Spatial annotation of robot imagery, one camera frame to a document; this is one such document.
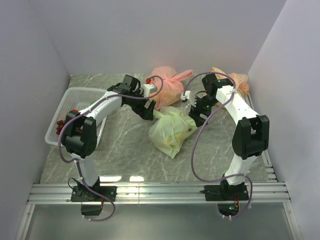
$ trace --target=metal rail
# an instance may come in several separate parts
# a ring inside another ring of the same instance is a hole
[[[101,186],[116,186],[115,204],[214,204],[206,201],[200,193],[205,185],[219,183],[204,182],[166,182],[137,183],[114,182],[101,183]],[[34,184],[27,204],[101,204],[101,202],[71,202],[72,189],[67,184]],[[285,183],[261,182],[253,183],[253,203],[289,203],[291,202]]]

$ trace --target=pink plastic bag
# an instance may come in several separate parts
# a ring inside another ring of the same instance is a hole
[[[161,92],[152,97],[150,100],[155,100],[155,108],[157,110],[162,107],[169,106],[180,99],[181,94],[183,93],[184,86],[181,81],[186,80],[188,77],[194,74],[193,70],[187,70],[182,73],[177,73],[177,71],[170,66],[161,66],[157,67],[152,71],[152,75],[158,75],[163,78],[163,88]],[[152,84],[156,85],[158,89],[161,87],[161,81],[155,79],[151,81]]]

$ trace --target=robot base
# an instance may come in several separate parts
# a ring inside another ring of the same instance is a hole
[[[239,201],[249,200],[249,194],[245,183],[229,185],[227,180],[221,181],[220,185],[205,185],[205,201],[234,201],[234,203],[220,203],[217,205],[219,212],[224,216],[235,216],[239,213]]]
[[[116,186],[100,186],[100,180],[98,179],[96,183],[90,187],[93,191],[107,197],[111,201],[116,200],[117,187]],[[81,214],[84,216],[98,216],[100,215],[104,203],[104,199],[90,192],[86,187],[79,182],[73,187],[71,194],[71,202],[98,202],[101,201],[101,205],[81,205]]]

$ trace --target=plastic bag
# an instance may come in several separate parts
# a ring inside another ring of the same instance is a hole
[[[181,81],[186,80],[188,77],[194,74],[193,70],[187,70],[182,73],[177,73],[177,71],[170,66],[161,66],[157,67],[152,71],[152,75],[158,75],[163,78],[163,88],[162,91],[155,97],[152,97],[150,100],[155,100],[155,108],[157,110],[162,107],[169,106],[178,100],[184,91],[184,86]],[[160,89],[161,81],[156,79],[151,81],[152,84],[155,84],[158,89]]]
[[[220,70],[219,68],[216,67],[212,67],[211,68],[211,72],[218,72],[218,73],[222,73],[225,74],[225,72],[223,72],[222,70]],[[222,75],[215,75],[217,79],[225,79],[225,76]],[[243,93],[244,95],[247,95],[249,93],[249,83],[248,83],[248,76],[245,74],[237,74],[237,73],[230,73],[228,74],[228,76],[230,76],[231,78],[234,79],[235,81],[235,89],[238,91],[238,93]]]
[[[184,140],[197,129],[196,123],[185,111],[173,106],[154,110],[153,115],[159,120],[150,128],[149,138],[159,150],[174,158]]]

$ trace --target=yellow plastic bag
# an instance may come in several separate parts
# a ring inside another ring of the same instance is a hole
[[[174,158],[184,140],[197,129],[196,123],[185,111],[173,106],[154,110],[153,116],[159,120],[150,128],[149,138],[159,150]]]

